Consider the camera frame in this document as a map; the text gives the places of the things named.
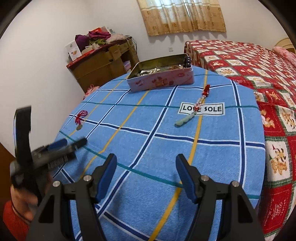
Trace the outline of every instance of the pink tin box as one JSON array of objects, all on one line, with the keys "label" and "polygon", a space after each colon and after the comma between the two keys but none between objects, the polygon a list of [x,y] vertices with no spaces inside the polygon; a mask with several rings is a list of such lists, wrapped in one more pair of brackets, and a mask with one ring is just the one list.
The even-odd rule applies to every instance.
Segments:
[{"label": "pink tin box", "polygon": [[194,78],[192,66],[183,69],[174,69],[144,76],[137,76],[142,70],[146,69],[172,65],[183,66],[186,58],[188,58],[187,54],[178,54],[139,62],[135,65],[127,78],[128,85],[133,92],[136,92],[174,85],[193,84]]}]

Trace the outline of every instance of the bed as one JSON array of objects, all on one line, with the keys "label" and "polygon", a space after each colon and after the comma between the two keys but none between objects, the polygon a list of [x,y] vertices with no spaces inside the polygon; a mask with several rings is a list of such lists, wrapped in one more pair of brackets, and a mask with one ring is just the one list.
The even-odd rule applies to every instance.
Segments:
[{"label": "bed", "polygon": [[266,173],[259,219],[272,240],[296,204],[296,69],[251,43],[196,40],[185,43],[193,64],[254,91],[266,145]]},{"label": "bed", "polygon": [[[253,91],[214,72],[194,66],[194,84],[132,93],[126,75],[87,96],[69,115],[57,140],[69,142],[85,136],[86,147],[77,151],[78,161],[53,173],[69,183],[91,174],[109,153],[118,166],[107,195],[96,204],[107,240],[183,241],[197,205],[186,197],[175,159],[183,153],[200,173],[229,184],[237,180],[255,207],[260,198],[265,169],[264,131]],[[194,117],[184,126],[182,103],[194,103],[209,84],[205,105],[223,105],[219,113]],[[80,111],[88,115],[76,130]],[[75,240],[82,234],[75,203],[71,203]],[[217,238],[221,200],[209,241]]]}]

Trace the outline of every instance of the metal screw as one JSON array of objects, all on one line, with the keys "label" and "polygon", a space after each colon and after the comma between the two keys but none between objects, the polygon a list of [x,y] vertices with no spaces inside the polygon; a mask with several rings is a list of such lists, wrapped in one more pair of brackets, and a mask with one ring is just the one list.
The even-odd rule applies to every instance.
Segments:
[{"label": "metal screw", "polygon": [[239,186],[239,182],[237,181],[232,181],[231,184],[236,188]]},{"label": "metal screw", "polygon": [[208,181],[210,178],[207,175],[202,175],[200,179],[204,182]]},{"label": "metal screw", "polygon": [[59,185],[61,185],[61,182],[60,181],[54,181],[54,183],[52,185],[56,188]]},{"label": "metal screw", "polygon": [[91,180],[91,175],[84,176],[83,180],[85,180],[86,182],[89,182]]}]

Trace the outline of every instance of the pile of clothes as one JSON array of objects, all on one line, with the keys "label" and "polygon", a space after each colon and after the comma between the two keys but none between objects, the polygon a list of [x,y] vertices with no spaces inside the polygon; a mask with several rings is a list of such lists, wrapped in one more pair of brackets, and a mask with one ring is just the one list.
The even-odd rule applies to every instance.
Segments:
[{"label": "pile of clothes", "polygon": [[82,52],[87,46],[104,45],[113,41],[126,39],[123,34],[111,34],[105,27],[96,28],[93,31],[89,31],[87,35],[76,35],[75,41],[79,50]]}]

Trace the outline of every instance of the human hand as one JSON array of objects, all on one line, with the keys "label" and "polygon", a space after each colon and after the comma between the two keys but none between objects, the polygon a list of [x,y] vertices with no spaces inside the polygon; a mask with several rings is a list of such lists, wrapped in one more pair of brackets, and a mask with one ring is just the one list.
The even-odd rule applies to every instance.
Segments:
[{"label": "human hand", "polygon": [[[53,179],[51,175],[47,174],[47,184],[45,185],[45,194],[48,192]],[[12,209],[14,213],[20,217],[24,222],[30,223],[35,213],[30,209],[30,206],[36,206],[38,204],[37,197],[29,192],[26,189],[16,189],[13,185],[10,187],[10,193],[11,193],[11,201],[12,201]]]}]

